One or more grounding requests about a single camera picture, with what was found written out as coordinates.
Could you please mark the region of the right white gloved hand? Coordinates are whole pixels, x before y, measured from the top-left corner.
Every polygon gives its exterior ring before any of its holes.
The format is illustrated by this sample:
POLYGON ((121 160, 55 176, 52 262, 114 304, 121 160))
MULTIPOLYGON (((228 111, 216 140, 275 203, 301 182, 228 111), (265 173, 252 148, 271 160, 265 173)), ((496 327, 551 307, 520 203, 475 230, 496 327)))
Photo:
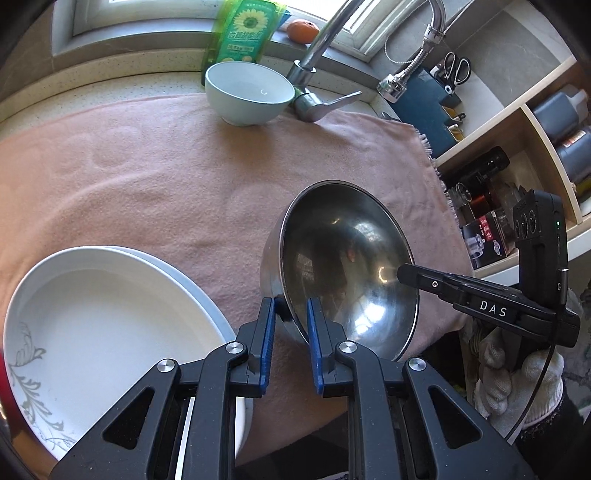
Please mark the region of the right white gloved hand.
POLYGON ((563 393, 564 358, 557 352, 537 351, 510 372, 506 367, 509 348, 499 328, 479 345, 481 374, 475 386, 476 410, 509 443, 519 434, 550 418, 563 393))

